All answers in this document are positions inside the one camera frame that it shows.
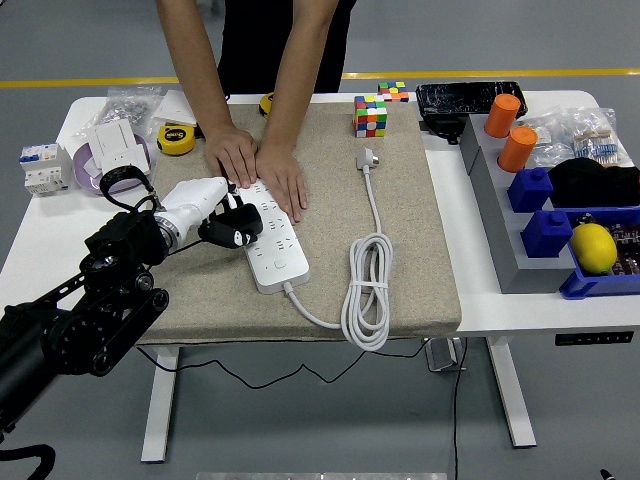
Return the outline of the person's left hand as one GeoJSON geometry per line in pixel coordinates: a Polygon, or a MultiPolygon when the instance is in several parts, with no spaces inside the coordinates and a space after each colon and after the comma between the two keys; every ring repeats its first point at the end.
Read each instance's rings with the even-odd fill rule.
{"type": "Polygon", "coordinates": [[[258,176],[292,224],[302,220],[308,206],[302,171],[293,150],[263,142],[256,155],[258,176]]]}

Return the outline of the person's right hand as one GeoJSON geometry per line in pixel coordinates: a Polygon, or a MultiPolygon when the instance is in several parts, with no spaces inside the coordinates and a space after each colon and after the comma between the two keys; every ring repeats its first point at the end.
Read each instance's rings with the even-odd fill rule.
{"type": "Polygon", "coordinates": [[[233,124],[214,127],[204,133],[205,159],[214,177],[225,177],[241,188],[257,179],[257,143],[233,124]]]}

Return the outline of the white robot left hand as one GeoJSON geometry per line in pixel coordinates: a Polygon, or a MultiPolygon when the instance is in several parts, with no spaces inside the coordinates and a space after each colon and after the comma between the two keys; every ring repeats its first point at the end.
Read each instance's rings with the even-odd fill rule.
{"type": "Polygon", "coordinates": [[[201,240],[229,249],[255,242],[263,231],[256,206],[223,177],[181,181],[161,204],[155,219],[170,254],[184,248],[192,228],[201,240]]]}

